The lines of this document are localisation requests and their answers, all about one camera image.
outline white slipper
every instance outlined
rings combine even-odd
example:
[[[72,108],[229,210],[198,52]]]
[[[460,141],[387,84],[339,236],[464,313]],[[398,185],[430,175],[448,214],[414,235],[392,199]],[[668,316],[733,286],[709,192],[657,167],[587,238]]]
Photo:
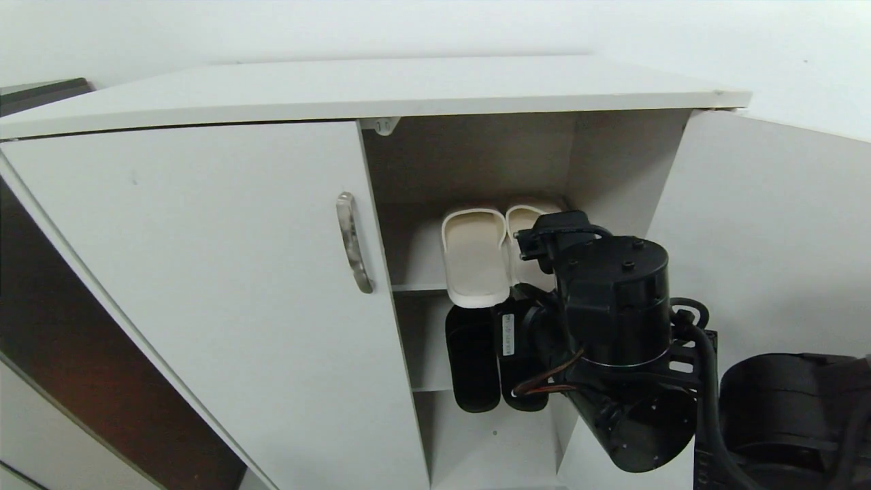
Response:
[[[461,308],[488,308],[510,294],[503,245],[505,217],[496,208],[458,209],[442,221],[448,296]]]
[[[552,291],[556,286],[556,278],[552,274],[545,274],[538,267],[538,261],[520,260],[520,247],[514,234],[522,229],[530,229],[536,224],[538,216],[548,213],[563,211],[557,204],[551,201],[536,199],[517,199],[511,203],[505,220],[508,225],[508,237],[510,240],[509,270],[511,284],[526,282],[539,289]]]

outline door hinge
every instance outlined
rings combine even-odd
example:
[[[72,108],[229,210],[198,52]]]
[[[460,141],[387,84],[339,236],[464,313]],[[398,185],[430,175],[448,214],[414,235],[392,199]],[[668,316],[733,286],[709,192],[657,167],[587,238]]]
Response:
[[[362,118],[360,119],[360,129],[374,129],[381,136],[390,136],[396,125],[399,124],[400,116],[390,118]]]

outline cabinet top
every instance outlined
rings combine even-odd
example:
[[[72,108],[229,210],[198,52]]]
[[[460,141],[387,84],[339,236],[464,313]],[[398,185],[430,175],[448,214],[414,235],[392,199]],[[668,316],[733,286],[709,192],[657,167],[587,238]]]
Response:
[[[595,56],[211,65],[0,118],[0,139],[155,126],[743,107],[750,92]]]

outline black slipper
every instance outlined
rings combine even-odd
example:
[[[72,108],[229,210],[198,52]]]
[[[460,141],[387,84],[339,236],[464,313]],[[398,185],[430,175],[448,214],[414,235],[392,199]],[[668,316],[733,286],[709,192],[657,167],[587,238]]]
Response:
[[[538,412],[547,406],[548,394],[536,393],[515,397],[514,387],[547,370],[528,337],[523,318],[535,307],[531,300],[515,301],[493,307],[496,320],[496,348],[499,358],[499,378],[505,403],[521,412]]]
[[[451,308],[445,318],[445,337],[456,404],[473,413],[496,408],[499,371],[490,309]]]

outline slipper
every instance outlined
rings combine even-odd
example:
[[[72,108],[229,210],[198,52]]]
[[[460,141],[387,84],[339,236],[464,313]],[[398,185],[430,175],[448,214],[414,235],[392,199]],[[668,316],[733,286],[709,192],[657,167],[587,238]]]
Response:
[[[508,406],[521,412],[538,412],[548,402],[547,393],[522,397],[513,394],[515,386],[547,371],[529,339],[529,325],[523,324],[524,318],[534,307],[536,303],[533,300],[510,299],[492,309],[496,321],[496,350],[502,397]]]
[[[496,408],[499,371],[490,309],[451,308],[445,318],[445,337],[456,404],[472,413]]]
[[[462,308],[489,308],[510,294],[505,217],[492,207],[459,209],[442,221],[448,296]]]
[[[538,216],[542,214],[560,213],[562,211],[557,204],[551,201],[535,199],[518,199],[508,208],[508,212],[505,213],[505,220],[510,240],[509,271],[511,274],[511,285],[526,282],[544,291],[552,291],[556,288],[556,277],[542,272],[538,266],[538,261],[523,261],[520,259],[520,247],[517,245],[517,239],[514,238],[514,234],[520,230],[532,228],[536,224]]]

